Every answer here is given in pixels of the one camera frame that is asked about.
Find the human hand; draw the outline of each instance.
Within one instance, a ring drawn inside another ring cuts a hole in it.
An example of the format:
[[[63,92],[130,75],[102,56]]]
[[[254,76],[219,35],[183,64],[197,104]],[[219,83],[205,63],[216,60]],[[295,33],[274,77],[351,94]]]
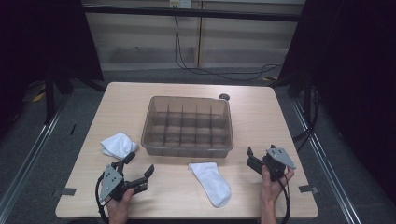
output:
[[[120,202],[106,200],[108,202],[106,207],[110,224],[125,224],[128,221],[128,207],[132,196],[134,196],[134,189],[127,189]]]
[[[283,186],[286,187],[293,176],[294,171],[288,167],[288,171],[285,173],[285,176],[279,180]],[[276,223],[275,204],[282,190],[282,187],[277,181],[271,181],[270,170],[266,165],[264,165],[262,167],[262,187],[260,188],[262,224]]]

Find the wooden table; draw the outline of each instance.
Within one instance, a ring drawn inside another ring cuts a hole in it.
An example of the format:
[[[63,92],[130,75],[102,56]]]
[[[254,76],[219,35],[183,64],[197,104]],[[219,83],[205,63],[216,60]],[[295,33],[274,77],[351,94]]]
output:
[[[141,147],[140,140],[149,108],[156,95],[219,98],[230,95],[233,124],[233,150],[225,159],[156,157]],[[148,190],[135,195],[129,207],[130,218],[257,218],[260,216],[259,189],[262,178],[246,161],[248,147],[256,157],[264,155],[271,144],[285,148],[297,169],[290,181],[290,217],[315,217],[318,208],[312,193],[301,193],[307,185],[300,159],[291,140],[275,93],[266,87],[111,83],[96,112],[66,187],[77,189],[74,196],[62,196],[56,208],[58,217],[99,217],[94,188],[105,166],[116,159],[105,156],[100,142],[116,133],[127,134],[140,148],[124,167],[126,180],[135,180],[153,163],[155,172]],[[214,161],[228,182],[232,197],[215,208],[195,175],[191,162]],[[285,216],[283,194],[276,203],[276,215]]]

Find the small round object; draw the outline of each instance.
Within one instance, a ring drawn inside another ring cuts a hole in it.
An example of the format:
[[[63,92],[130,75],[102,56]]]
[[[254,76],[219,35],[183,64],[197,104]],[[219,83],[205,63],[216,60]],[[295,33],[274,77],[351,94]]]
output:
[[[229,100],[230,100],[230,95],[228,95],[228,94],[226,94],[226,93],[222,93],[222,94],[219,96],[219,98],[220,98],[221,100],[229,101]]]

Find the transparent plastic bin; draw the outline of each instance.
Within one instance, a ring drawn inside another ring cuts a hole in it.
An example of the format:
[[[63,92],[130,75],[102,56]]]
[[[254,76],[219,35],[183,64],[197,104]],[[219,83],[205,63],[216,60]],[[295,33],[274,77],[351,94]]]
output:
[[[142,134],[149,155],[225,158],[233,149],[228,101],[154,96]]]

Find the white cloth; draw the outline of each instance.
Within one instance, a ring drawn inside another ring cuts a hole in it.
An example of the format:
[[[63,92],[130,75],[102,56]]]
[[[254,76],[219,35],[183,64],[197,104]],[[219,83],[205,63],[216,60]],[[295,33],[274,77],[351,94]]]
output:
[[[119,160],[124,159],[129,153],[139,148],[125,133],[117,133],[103,140],[101,145],[103,153]]]
[[[220,175],[215,162],[190,163],[189,168],[198,178],[215,207],[222,207],[230,200],[230,186]]]

